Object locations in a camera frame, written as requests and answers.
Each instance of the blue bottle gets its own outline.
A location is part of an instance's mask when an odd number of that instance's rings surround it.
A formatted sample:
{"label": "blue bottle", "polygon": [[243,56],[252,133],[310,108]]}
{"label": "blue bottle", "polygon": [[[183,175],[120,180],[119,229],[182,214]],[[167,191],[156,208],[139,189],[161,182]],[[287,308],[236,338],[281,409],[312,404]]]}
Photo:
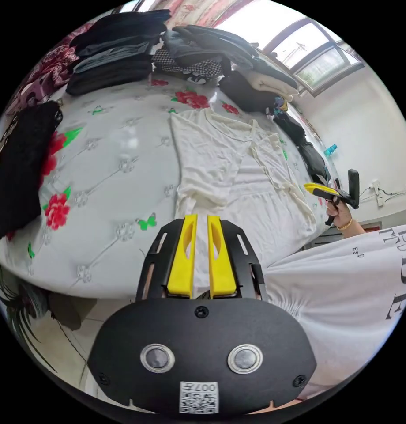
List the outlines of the blue bottle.
{"label": "blue bottle", "polygon": [[328,157],[330,157],[331,153],[333,153],[336,150],[337,150],[337,145],[336,144],[333,144],[323,154],[328,158]]}

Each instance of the curtain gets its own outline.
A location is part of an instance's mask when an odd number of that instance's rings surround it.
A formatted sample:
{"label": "curtain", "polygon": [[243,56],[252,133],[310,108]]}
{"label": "curtain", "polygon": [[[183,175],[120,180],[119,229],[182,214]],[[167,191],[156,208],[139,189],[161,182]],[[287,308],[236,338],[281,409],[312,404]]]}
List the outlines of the curtain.
{"label": "curtain", "polygon": [[228,19],[252,0],[160,0],[152,6],[152,10],[169,9],[172,18],[166,26],[188,24],[203,27],[215,27]]}

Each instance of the electrical cord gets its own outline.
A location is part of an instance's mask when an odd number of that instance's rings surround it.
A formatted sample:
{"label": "electrical cord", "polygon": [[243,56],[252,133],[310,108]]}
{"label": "electrical cord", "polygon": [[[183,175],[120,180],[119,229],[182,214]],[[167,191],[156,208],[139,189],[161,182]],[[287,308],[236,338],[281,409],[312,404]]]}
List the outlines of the electrical cord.
{"label": "electrical cord", "polygon": [[388,199],[386,199],[386,200],[384,201],[384,203],[385,203],[385,202],[388,202],[388,201],[389,201],[389,200],[391,200],[391,199],[394,199],[395,197],[403,196],[404,194],[406,194],[406,192],[404,192],[404,193],[399,193],[399,194],[394,194],[393,196],[391,196],[391,197],[389,197]]}
{"label": "electrical cord", "polygon": [[359,196],[361,196],[366,190],[369,190],[369,189],[371,189],[371,188],[373,188],[373,187],[368,187],[367,189],[365,189],[365,190],[363,190],[362,191],[362,193],[361,194],[359,194]]}
{"label": "electrical cord", "polygon": [[384,194],[386,194],[387,196],[394,196],[394,195],[400,195],[400,194],[405,194],[406,193],[406,190],[405,191],[402,191],[402,192],[400,192],[400,193],[387,193],[385,190],[383,190],[383,189],[379,189],[380,191],[382,191]]}
{"label": "electrical cord", "polygon": [[364,199],[360,199],[360,200],[359,200],[359,203],[360,203],[360,202],[363,202],[363,201],[365,201],[365,200],[368,200],[368,199],[370,199],[370,198],[372,198],[372,197],[375,197],[375,196],[376,196],[376,194],[371,194],[370,196],[365,197]]}

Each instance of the hand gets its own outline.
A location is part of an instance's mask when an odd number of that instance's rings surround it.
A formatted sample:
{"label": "hand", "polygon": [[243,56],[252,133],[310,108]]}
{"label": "hand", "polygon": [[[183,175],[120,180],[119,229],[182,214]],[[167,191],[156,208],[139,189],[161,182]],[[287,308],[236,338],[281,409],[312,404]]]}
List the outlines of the hand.
{"label": "hand", "polygon": [[349,208],[342,201],[337,206],[333,202],[327,201],[327,214],[334,217],[333,222],[337,228],[347,225],[352,219]]}

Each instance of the bed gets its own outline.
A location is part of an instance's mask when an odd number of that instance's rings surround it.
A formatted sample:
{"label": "bed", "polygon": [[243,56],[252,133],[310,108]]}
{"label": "bed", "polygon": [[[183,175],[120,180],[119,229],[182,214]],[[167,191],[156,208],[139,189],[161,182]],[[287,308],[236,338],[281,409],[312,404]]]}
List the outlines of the bed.
{"label": "bed", "polygon": [[[40,219],[11,240],[0,240],[0,263],[32,284],[79,297],[135,295],[154,237],[174,218],[180,168],[169,114],[190,109],[190,103],[205,106],[204,99],[218,114],[245,122],[256,119],[264,130],[279,134],[288,165],[316,218],[311,239],[326,230],[326,205],[303,189],[311,179],[289,137],[266,116],[239,111],[215,85],[156,75],[152,81],[78,98],[62,88],[52,98],[63,101],[64,118],[57,131],[69,143],[44,178]],[[289,113],[322,154],[322,144],[292,106]],[[331,177],[337,178],[333,164],[325,161]],[[300,247],[309,241],[302,240]]]}

